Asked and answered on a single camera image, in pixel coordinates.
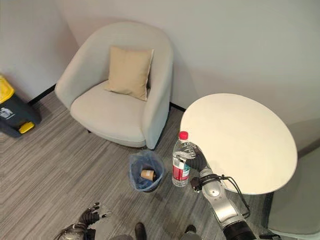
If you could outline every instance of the shoe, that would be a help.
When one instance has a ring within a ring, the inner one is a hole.
[[[147,233],[145,225],[141,222],[138,222],[134,228],[136,240],[147,240]]]
[[[190,224],[189,226],[186,227],[186,229],[184,231],[184,233],[187,233],[187,232],[193,232],[193,233],[196,234],[197,233],[197,229],[196,229],[195,226]]]

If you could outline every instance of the wall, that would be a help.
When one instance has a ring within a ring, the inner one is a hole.
[[[29,101],[54,85],[78,49],[52,0],[1,0],[0,73]]]
[[[298,148],[320,138],[320,1],[57,0],[81,45],[130,20],[163,29],[174,47],[171,101],[187,108],[235,93],[273,110]]]

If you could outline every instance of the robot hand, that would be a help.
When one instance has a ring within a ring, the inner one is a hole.
[[[94,240],[96,235],[95,229],[88,229],[88,226],[99,221],[100,218],[106,218],[111,213],[108,211],[105,214],[99,215],[96,210],[99,209],[99,202],[96,202],[92,207],[87,208],[79,217],[77,223],[74,223],[63,229],[55,240]]]
[[[190,168],[197,170],[199,173],[203,169],[209,168],[208,164],[207,164],[207,160],[206,160],[204,154],[202,153],[202,151],[200,150],[200,148],[192,142],[190,142],[190,145],[192,146],[192,148],[194,150],[195,157],[192,159],[187,159],[185,163]]]

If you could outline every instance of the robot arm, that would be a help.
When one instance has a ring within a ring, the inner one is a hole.
[[[235,204],[227,198],[221,183],[221,177],[214,174],[200,149],[193,144],[195,158],[187,159],[186,164],[196,169],[200,178],[191,180],[196,192],[202,190],[204,197],[212,206],[213,214],[219,223],[227,240],[255,240],[256,237],[249,228],[245,218]]]
[[[77,223],[74,223],[55,237],[55,240],[94,240],[96,230],[88,228],[89,225],[99,221],[100,218],[108,216],[107,213],[99,215],[96,210],[99,209],[99,202],[96,202],[92,207],[87,208],[79,217]]]

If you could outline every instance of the yellow bin lid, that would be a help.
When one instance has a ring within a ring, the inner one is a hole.
[[[0,75],[0,104],[7,101],[15,93],[13,87]]]

